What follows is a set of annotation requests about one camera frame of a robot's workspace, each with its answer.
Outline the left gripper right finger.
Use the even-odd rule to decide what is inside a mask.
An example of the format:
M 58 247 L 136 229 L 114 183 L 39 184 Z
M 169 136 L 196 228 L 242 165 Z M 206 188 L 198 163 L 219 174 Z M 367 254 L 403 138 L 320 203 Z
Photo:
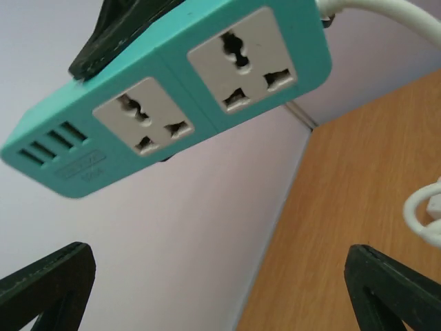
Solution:
M 360 330 L 440 329 L 440 284 L 371 246 L 349 248 L 344 278 Z

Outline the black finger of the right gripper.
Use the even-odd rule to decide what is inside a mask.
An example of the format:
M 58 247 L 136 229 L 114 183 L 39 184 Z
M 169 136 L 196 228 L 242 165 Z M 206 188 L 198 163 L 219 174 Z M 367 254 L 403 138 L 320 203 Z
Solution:
M 104 0 L 94 30 L 68 72 L 77 81 L 100 73 L 155 21 L 181 0 Z

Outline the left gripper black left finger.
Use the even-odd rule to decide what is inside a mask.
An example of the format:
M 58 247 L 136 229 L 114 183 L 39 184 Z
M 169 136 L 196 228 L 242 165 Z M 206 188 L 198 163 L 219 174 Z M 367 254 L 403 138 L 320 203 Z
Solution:
M 78 330 L 96 274 L 91 247 L 73 242 L 1 280 L 1 329 Z

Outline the teal power strip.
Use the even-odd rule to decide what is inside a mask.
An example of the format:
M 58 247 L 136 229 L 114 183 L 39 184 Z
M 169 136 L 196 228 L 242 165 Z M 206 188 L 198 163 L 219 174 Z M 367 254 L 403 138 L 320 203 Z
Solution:
M 325 82 L 316 1 L 182 1 L 100 73 L 31 107 L 8 166 L 69 198 L 126 178 Z

